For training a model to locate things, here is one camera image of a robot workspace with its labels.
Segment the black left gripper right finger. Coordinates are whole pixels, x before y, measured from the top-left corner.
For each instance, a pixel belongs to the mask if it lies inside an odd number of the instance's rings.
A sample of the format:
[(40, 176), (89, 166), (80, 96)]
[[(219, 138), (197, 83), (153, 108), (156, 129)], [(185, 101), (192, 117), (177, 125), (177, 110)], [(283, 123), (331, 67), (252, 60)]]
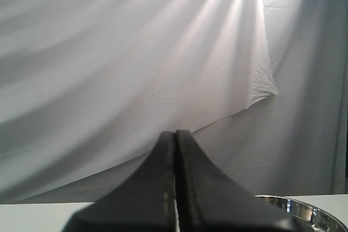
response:
[(296, 231), (296, 220), (255, 197), (214, 164), (188, 130), (175, 133), (180, 231)]

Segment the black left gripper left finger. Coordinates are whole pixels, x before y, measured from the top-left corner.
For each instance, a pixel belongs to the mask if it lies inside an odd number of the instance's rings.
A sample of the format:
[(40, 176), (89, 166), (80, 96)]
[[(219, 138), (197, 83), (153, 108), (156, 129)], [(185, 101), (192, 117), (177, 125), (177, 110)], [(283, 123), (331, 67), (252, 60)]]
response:
[(65, 231), (175, 231), (175, 137), (162, 132), (152, 151), (122, 184), (75, 212)]

